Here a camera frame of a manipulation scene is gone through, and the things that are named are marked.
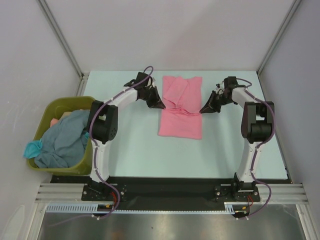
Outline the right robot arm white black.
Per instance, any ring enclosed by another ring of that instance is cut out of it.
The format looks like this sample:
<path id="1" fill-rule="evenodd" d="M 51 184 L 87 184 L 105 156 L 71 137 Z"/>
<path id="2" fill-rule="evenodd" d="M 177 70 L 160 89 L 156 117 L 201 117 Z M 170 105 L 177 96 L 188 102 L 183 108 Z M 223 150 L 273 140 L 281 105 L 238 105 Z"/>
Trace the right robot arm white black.
<path id="1" fill-rule="evenodd" d="M 244 148 L 238 170 L 230 185 L 214 188 L 218 202 L 258 202 L 260 196 L 256 178 L 257 166 L 263 147 L 275 135 L 275 106 L 254 96 L 248 80 L 239 84 L 240 78 L 228 76 L 217 84 L 208 101 L 199 111 L 201 114 L 220 113 L 221 107 L 235 104 L 242 108 L 241 135 Z"/>

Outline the pink t shirt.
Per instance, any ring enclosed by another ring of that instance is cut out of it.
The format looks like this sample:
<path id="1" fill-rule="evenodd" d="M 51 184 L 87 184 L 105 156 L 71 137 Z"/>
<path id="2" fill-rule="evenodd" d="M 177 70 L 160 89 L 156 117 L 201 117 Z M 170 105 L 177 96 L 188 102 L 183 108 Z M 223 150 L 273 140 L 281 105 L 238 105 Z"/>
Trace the pink t shirt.
<path id="1" fill-rule="evenodd" d="M 162 101 L 158 135 L 201 140 L 202 81 L 200 76 L 183 78 L 164 76 L 162 78 Z"/>

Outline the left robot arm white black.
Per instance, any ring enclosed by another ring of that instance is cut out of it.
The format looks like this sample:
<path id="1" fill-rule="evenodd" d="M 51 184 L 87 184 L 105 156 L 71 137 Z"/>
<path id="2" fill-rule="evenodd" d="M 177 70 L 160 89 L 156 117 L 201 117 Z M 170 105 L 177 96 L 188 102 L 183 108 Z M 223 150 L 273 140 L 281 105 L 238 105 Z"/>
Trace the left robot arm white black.
<path id="1" fill-rule="evenodd" d="M 108 183 L 111 144 L 118 132 L 119 112 L 130 104 L 142 100 L 150 109 L 165 109 L 152 74 L 139 72 L 127 82 L 114 97 L 91 104 L 87 120 L 87 132 L 92 146 L 92 168 L 87 184 L 87 194 L 93 193 L 105 200 L 117 189 Z"/>

